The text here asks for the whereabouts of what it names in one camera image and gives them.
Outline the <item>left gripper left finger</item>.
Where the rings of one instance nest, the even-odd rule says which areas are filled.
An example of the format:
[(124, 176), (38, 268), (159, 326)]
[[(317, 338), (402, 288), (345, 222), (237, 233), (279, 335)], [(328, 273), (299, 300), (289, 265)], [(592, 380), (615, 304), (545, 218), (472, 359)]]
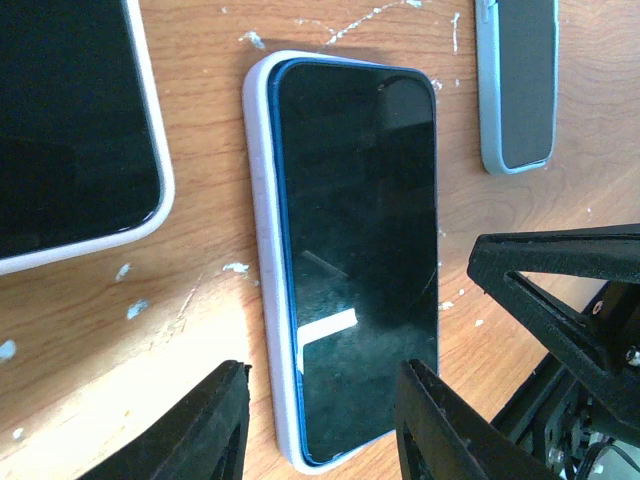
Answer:
[(227, 360), (159, 420), (84, 479), (241, 479), (249, 426), (249, 372)]

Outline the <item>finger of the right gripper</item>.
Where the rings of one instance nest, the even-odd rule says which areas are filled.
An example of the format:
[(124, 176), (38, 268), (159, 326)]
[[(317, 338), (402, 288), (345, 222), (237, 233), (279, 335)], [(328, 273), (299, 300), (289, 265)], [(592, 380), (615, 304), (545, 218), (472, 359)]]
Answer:
[(627, 284), (639, 299), (639, 227), (486, 234), (468, 276), (518, 320), (616, 418), (639, 415), (639, 312), (582, 314), (526, 278), (560, 274)]

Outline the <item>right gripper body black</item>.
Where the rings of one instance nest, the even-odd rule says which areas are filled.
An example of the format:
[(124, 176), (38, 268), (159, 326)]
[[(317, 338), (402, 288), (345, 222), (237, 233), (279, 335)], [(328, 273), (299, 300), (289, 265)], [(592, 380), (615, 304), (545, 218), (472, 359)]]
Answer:
[[(632, 303), (625, 298), (630, 290), (609, 281), (580, 313), (597, 315), (618, 301), (622, 312), (639, 312), (639, 299)], [(639, 415), (614, 417), (550, 352), (492, 425), (564, 479), (639, 476), (639, 460), (629, 451), (639, 444)]]

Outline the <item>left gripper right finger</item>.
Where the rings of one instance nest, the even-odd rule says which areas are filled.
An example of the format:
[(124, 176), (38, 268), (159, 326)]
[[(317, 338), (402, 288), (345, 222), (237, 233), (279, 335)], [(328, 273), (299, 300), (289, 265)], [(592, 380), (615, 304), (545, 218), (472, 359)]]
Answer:
[(556, 479), (425, 363), (400, 364), (395, 429), (404, 479)]

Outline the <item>light blue phone case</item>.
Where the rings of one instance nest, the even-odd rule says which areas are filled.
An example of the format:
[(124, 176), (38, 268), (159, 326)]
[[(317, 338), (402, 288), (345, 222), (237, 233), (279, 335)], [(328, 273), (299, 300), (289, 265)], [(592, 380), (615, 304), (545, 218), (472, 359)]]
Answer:
[[(481, 158), (485, 170), (492, 175), (510, 175), (546, 166), (538, 162), (523, 169), (509, 170), (502, 160), (501, 149), (501, 94), (500, 94), (500, 47), (498, 3), (500, 1), (477, 1), (475, 3), (476, 58), (478, 80), (478, 112), (480, 127)], [(559, 22), (557, 27), (559, 50)], [(558, 102), (558, 50), (557, 50), (557, 102)]]

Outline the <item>pale blue phone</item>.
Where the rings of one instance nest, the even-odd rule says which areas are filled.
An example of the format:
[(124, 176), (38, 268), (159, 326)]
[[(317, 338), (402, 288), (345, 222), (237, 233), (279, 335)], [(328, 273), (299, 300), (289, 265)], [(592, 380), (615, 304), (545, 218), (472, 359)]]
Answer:
[(551, 156), (557, 108), (556, 1), (498, 3), (502, 160), (523, 169)]

